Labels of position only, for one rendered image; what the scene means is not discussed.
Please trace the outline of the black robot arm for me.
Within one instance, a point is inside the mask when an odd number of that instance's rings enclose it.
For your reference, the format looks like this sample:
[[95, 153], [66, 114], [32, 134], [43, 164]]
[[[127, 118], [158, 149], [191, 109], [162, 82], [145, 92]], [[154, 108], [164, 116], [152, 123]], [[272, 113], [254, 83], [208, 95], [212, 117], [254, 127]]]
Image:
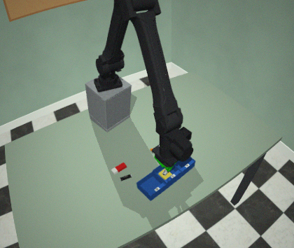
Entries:
[[[136, 13], [138, 11], [146, 12]], [[153, 95], [153, 114], [156, 132], [160, 135], [160, 146], [169, 149], [173, 158], [176, 156], [184, 162], [193, 154], [193, 145], [189, 141], [192, 132], [185, 127], [181, 128], [183, 114], [172, 91], [155, 20], [155, 16], [159, 14], [161, 10], [158, 0], [114, 0], [106, 46], [102, 55], [96, 59], [99, 78], [94, 79], [94, 84], [97, 92], [123, 86], [119, 76], [114, 76], [114, 71], [122, 71], [125, 66], [125, 55], [121, 47], [131, 20], [138, 36]]]

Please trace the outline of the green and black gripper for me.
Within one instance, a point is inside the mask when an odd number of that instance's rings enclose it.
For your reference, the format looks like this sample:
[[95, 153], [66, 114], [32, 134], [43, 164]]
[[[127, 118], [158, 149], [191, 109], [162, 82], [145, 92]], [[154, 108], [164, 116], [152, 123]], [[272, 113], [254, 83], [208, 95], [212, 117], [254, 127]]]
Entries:
[[177, 161], [180, 161], [176, 156], [173, 158], [173, 153], [169, 149], [161, 147], [160, 144], [152, 149], [152, 153], [155, 154], [154, 159], [156, 159], [162, 167], [166, 167], [168, 172]]

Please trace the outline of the blue rack of three bins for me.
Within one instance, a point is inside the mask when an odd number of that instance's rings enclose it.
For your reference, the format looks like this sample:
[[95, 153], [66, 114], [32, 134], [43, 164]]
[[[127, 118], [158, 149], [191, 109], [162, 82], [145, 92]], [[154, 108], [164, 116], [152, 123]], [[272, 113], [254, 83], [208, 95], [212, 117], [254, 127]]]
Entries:
[[[189, 162], [189, 163], [188, 163]], [[185, 165], [185, 166], [184, 166]], [[163, 179], [158, 173], [164, 167], [159, 165], [150, 174], [138, 181], [137, 188], [149, 199], [153, 200], [172, 184], [178, 181], [184, 174], [190, 171], [195, 166], [195, 160], [189, 157], [185, 162], [178, 161], [169, 171], [172, 173], [167, 179]], [[155, 172], [156, 173], [155, 173]], [[156, 188], [157, 187], [157, 188]]]

